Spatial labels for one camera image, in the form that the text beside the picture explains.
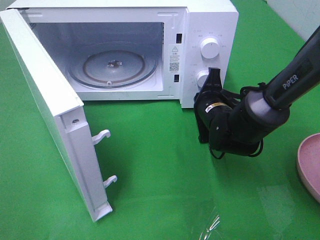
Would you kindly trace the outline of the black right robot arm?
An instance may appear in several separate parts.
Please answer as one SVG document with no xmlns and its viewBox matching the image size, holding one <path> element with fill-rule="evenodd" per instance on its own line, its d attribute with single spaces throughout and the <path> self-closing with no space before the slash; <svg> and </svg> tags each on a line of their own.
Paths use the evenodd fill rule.
<svg viewBox="0 0 320 240">
<path fill-rule="evenodd" d="M 283 125 L 290 106 L 320 83 L 320 30 L 316 29 L 293 60 L 269 83 L 244 86 L 239 93 L 222 87 L 220 69 L 210 67 L 194 97 L 198 140 L 209 151 L 256 157 L 264 137 Z"/>
</svg>

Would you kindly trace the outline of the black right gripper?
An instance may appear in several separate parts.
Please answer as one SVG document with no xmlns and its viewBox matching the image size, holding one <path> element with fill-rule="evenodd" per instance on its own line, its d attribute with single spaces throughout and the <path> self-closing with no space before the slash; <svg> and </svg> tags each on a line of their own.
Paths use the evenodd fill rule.
<svg viewBox="0 0 320 240">
<path fill-rule="evenodd" d="M 223 90 L 220 73 L 220 68 L 209 67 L 204 85 L 194 97 L 193 110 L 198 127 L 198 140 L 202 144 L 232 142 L 228 126 L 232 95 Z"/>
</svg>

